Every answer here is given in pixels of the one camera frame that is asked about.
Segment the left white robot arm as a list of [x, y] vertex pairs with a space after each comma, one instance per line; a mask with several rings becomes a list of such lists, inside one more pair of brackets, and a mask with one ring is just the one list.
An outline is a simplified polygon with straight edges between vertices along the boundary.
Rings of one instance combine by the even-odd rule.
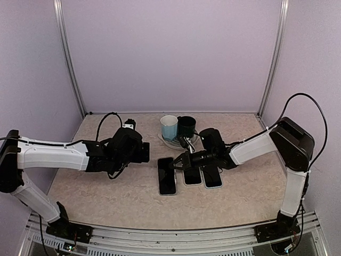
[[150, 144], [134, 129], [122, 127], [112, 138], [71, 143], [30, 140], [11, 130], [1, 139], [1, 192], [11, 194], [38, 213], [63, 237], [75, 229], [64, 206], [48, 198], [24, 173], [30, 168], [106, 172], [117, 178], [130, 163], [147, 163]]

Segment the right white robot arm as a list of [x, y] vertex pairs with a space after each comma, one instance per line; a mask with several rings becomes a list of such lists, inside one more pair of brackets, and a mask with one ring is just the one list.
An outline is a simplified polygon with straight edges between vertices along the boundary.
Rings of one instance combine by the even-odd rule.
[[274, 222], [272, 231], [283, 237], [292, 230], [294, 218], [306, 192], [306, 177], [312, 161], [313, 137], [288, 117], [281, 118], [267, 130], [244, 141], [225, 144], [219, 130], [208, 128], [199, 133], [203, 150], [180, 154], [169, 167], [187, 170], [216, 165], [230, 170], [245, 162], [272, 152], [278, 152], [285, 163], [287, 181], [279, 211], [281, 218]]

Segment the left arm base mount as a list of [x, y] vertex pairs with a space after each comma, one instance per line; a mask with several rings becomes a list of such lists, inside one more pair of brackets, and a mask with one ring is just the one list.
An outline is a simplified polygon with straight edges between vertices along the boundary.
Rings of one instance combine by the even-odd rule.
[[90, 242], [92, 232], [93, 228], [91, 226], [76, 223], [64, 227], [48, 226], [46, 228], [46, 233], [49, 235], [86, 244]]

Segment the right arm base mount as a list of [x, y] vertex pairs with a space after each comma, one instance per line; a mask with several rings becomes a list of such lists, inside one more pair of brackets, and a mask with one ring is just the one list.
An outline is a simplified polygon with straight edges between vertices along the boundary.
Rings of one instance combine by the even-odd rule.
[[258, 225], [254, 231], [257, 242], [262, 243], [298, 234], [301, 228], [296, 218], [289, 218]]

